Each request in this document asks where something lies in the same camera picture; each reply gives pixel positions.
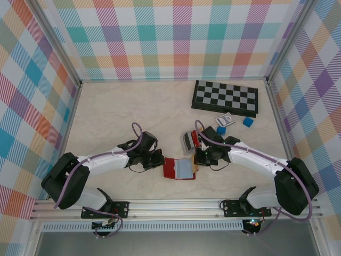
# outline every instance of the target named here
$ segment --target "playing card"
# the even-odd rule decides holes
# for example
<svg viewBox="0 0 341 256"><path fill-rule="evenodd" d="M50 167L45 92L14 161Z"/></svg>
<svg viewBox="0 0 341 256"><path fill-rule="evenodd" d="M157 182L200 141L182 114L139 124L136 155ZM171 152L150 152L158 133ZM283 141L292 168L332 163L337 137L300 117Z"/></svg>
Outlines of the playing card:
<svg viewBox="0 0 341 256"><path fill-rule="evenodd" d="M233 118L233 116L230 113L226 113L218 118L216 118L216 122L221 127L229 126L230 124L233 124L236 122L236 120Z"/></svg>

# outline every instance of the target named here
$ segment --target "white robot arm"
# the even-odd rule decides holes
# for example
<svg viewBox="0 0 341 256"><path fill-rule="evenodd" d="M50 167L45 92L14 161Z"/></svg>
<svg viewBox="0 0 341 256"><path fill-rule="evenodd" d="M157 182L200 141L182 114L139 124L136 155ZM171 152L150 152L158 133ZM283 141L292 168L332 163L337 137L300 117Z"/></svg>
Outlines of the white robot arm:
<svg viewBox="0 0 341 256"><path fill-rule="evenodd" d="M111 198L101 189L86 189L86 182L98 174L138 163L141 163L145 170L164 165L162 151L156 149L157 139L145 131L139 140L139 144L137 140L131 140L94 156L76 157L72 153L66 153L43 179L42 187L57 202L60 209L79 205L110 212Z"/></svg>
<svg viewBox="0 0 341 256"><path fill-rule="evenodd" d="M203 166L218 165L223 159L229 163L240 164L274 180L273 185L267 188L251 187L239 198L238 210L250 214L254 209L280 206L293 215L299 215L307 206L307 198L297 181L278 163L290 167L303 181L311 198L319 188L302 160L294 158L290 161L266 155L268 159L252 152L259 152L249 148L246 144L234 137L225 140L212 127L202 132L207 138L229 145L247 148L246 151L234 148L217 146L201 138L207 147L205 150L196 149L195 163ZM55 202L59 201L59 208L66 209L72 205L89 207L101 212L110 212L110 197L103 192L85 189L86 181L100 173L129 167L141 163L145 170L165 163L161 149L156 149L157 139L149 132L143 132L141 143L134 150L126 153L136 145L136 140L118 145L113 150L99 156L79 156L72 153L64 154L53 166L50 173L43 179L42 187ZM66 184L69 173L79 165L71 179Z"/></svg>
<svg viewBox="0 0 341 256"><path fill-rule="evenodd" d="M289 161L273 157L250 148L234 137L224 140L211 126L204 129L202 133L211 141L236 147L218 146L201 138L205 150L196 149L194 160L198 165L218 165L218 160L223 159L228 163L243 165L273 179L274 183L269 187L251 187L239 198L239 209L236 210L244 212L245 215L263 207L282 207L293 215L300 215L307 207L308 201L302 187L281 165L291 168L300 178L311 199L319 192L319 187L301 159L293 158Z"/></svg>

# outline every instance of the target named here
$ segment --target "gray floor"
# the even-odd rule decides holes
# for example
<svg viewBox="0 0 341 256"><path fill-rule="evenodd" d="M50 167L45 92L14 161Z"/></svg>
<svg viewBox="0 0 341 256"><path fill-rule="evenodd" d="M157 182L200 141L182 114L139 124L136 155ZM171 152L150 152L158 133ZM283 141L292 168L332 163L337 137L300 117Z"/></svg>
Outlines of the gray floor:
<svg viewBox="0 0 341 256"><path fill-rule="evenodd" d="M240 231L120 232L108 239L92 233L44 233L36 256L315 256L309 223L279 220L269 232L246 237Z"/></svg>

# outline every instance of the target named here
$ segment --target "metal frame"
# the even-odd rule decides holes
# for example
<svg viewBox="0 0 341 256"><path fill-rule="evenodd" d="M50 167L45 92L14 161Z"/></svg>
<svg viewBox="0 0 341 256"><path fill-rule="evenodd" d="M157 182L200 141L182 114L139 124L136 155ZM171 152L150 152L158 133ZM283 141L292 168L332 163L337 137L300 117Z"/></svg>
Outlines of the metal frame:
<svg viewBox="0 0 341 256"><path fill-rule="evenodd" d="M225 218L219 204L225 198L219 199L133 199L117 200L129 201L129 214L125 220L129 221L169 221L169 220L249 220L250 217ZM32 221L86 221L80 218L82 207L72 206L66 210L53 209L53 200L37 201L33 209ZM313 200L314 218L321 218L322 212L316 199ZM274 219L277 212L272 210ZM300 215L306 217L308 208Z"/></svg>
<svg viewBox="0 0 341 256"><path fill-rule="evenodd" d="M113 228L102 228L102 231L116 231ZM243 230L242 220L187 220L187 221L130 221L125 220L120 232L152 232L152 231L226 231ZM44 222L43 233L54 232L93 232L90 221L48 221Z"/></svg>
<svg viewBox="0 0 341 256"><path fill-rule="evenodd" d="M82 93L82 89L83 89L83 86L81 84L80 87L77 88L76 97L75 97L75 103L74 103L74 106L72 107L72 111L71 111L71 114L70 114L70 120L69 120L68 126L66 128L65 135L64 135L61 147L60 147L59 158L65 152L66 145L68 143L70 132L71 132L71 127L72 127L72 124L73 124L74 119L75 119L75 115L76 115L76 111L77 111L77 107L78 107L78 103L79 103L80 94Z"/></svg>
<svg viewBox="0 0 341 256"><path fill-rule="evenodd" d="M42 229L43 229L42 222L40 221L31 222L31 233L28 238L28 243L23 252L23 256L33 256L36 254Z"/></svg>
<svg viewBox="0 0 341 256"><path fill-rule="evenodd" d="M42 28L46 38L50 42L52 48L56 52L57 56L59 57L60 61L64 65L66 71L68 72L70 78L72 79L73 83L76 84L78 87L81 85L81 79L77 75L77 72L71 63L68 55L66 54L61 42L59 41L56 33L54 32L50 22L48 21L47 17L44 14L43 9L37 3L36 0L25 0L27 6L30 8L33 16L36 18L37 22L39 23L40 27Z"/></svg>
<svg viewBox="0 0 341 256"><path fill-rule="evenodd" d="M65 45L67 45L69 53L72 55L72 57L74 58L75 62L78 65L79 74L82 76L82 79L89 79L90 77L88 75L88 72L87 72L83 62L81 61L79 53L78 53L74 43L72 42L71 36L69 35L67 28L64 25L59 13L58 13L57 7L53 3L53 0L44 0L44 2L45 2L47 9L49 10L52 18L53 18L55 24L59 28L61 35L63 36L63 38L65 40Z"/></svg>
<svg viewBox="0 0 341 256"><path fill-rule="evenodd" d="M293 153L293 150L290 146L289 137L288 137L288 133L286 131L286 127L285 127L284 122L283 122L283 120L280 116L280 113L279 113L279 106L278 106L277 101L275 99L275 95L272 91L271 83L269 83L267 80L264 80L264 84L265 84L266 91L267 91L267 94L268 94L268 97L270 100L270 104L272 107L273 114L275 116L275 120L277 123L279 134L281 136L281 140L282 140L282 143L284 146L284 150L286 152L287 157L289 159L292 159L294 156L294 153ZM329 249L329 246L327 243L327 238L326 238L326 235L323 231L323 226L322 226L323 223L322 223L321 219L322 218L312 217L310 219L310 225L311 225L313 235L314 235L314 238L315 238L315 241L316 241L316 244L317 244L317 247L318 247L320 254L322 256L332 256L333 254L330 252L330 249Z"/></svg>
<svg viewBox="0 0 341 256"><path fill-rule="evenodd" d="M270 73L269 73L269 81L272 81L280 68L282 67L285 59L287 58L290 49L296 43L301 31L303 30L304 25L306 24L310 14L314 10L319 0L306 0L302 12L299 15L297 21L294 24L294 27L287 38L287 41L284 44L283 49L279 53Z"/></svg>
<svg viewBox="0 0 341 256"><path fill-rule="evenodd" d="M210 81L254 81L254 80L263 80L261 76L249 76L249 77L206 77L206 78L161 78L161 79L133 79L133 80L115 80L115 79L106 79L106 80L82 80L83 83L121 83L121 82L168 82L168 81L196 81L196 80L207 80Z"/></svg>

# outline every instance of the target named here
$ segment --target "black base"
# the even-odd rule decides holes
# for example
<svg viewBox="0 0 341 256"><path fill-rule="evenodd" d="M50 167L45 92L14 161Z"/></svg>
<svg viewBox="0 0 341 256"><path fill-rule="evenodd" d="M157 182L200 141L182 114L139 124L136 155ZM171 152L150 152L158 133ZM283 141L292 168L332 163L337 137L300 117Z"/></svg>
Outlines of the black base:
<svg viewBox="0 0 341 256"><path fill-rule="evenodd" d="M119 215L122 219L128 218L129 212L129 202L115 202L113 201L111 204L111 211L110 213ZM82 219L110 219L110 216L106 214L99 214L92 212L86 208L82 209L82 213L80 215Z"/></svg>
<svg viewBox="0 0 341 256"><path fill-rule="evenodd" d="M220 204L224 211L225 217L270 217L271 210L266 207L260 209L252 209L250 214L246 214L240 207L240 200L224 200Z"/></svg>

